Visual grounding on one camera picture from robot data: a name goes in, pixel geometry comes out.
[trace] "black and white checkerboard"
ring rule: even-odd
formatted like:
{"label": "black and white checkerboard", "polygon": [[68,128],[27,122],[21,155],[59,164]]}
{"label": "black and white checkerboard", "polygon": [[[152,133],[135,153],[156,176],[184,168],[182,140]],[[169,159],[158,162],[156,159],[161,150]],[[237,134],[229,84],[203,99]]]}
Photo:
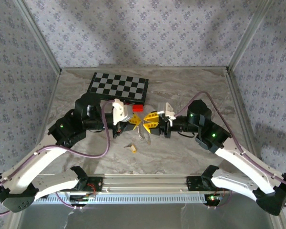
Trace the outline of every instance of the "black and white checkerboard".
{"label": "black and white checkerboard", "polygon": [[148,87],[148,79],[94,73],[89,93],[96,93],[102,100],[120,99],[131,104],[144,104]]}

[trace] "gray marble table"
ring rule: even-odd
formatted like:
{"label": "gray marble table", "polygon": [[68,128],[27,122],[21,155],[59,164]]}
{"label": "gray marble table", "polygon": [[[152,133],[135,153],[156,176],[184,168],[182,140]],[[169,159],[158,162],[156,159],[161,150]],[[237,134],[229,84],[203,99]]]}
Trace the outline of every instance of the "gray marble table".
{"label": "gray marble table", "polygon": [[[148,78],[149,87],[145,102],[147,111],[156,110],[159,102],[169,102],[178,112],[198,91],[208,91],[241,144],[245,142],[222,70],[139,68],[98,71]],[[62,72],[47,128],[74,107],[75,100],[88,89],[93,72],[94,70],[87,69]],[[213,121],[224,126],[208,98],[202,95],[201,99],[211,108]],[[136,154],[129,148],[124,148],[130,142],[137,146]],[[92,155],[102,153],[105,148],[104,132],[87,132],[87,137],[73,147],[74,150]],[[194,139],[182,137],[177,133],[172,133],[171,139],[151,135],[149,146],[145,141],[141,141],[137,131],[133,130],[124,132],[116,139],[112,139],[111,135],[110,150],[103,158],[87,159],[66,153],[53,161],[43,173],[59,173],[72,166],[82,166],[87,174],[197,174],[203,172],[209,165],[232,168],[222,161],[218,156],[203,150]]]}

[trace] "floral wallpaper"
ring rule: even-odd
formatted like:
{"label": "floral wallpaper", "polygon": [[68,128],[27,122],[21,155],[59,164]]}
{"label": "floral wallpaper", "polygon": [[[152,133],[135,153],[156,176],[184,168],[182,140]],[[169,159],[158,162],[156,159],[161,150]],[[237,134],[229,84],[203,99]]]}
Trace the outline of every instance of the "floral wallpaper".
{"label": "floral wallpaper", "polygon": [[61,67],[227,66],[254,0],[25,0]]}
{"label": "floral wallpaper", "polygon": [[286,0],[275,1],[234,72],[262,159],[286,172]]}
{"label": "floral wallpaper", "polygon": [[35,146],[55,79],[18,9],[0,0],[0,172]]}

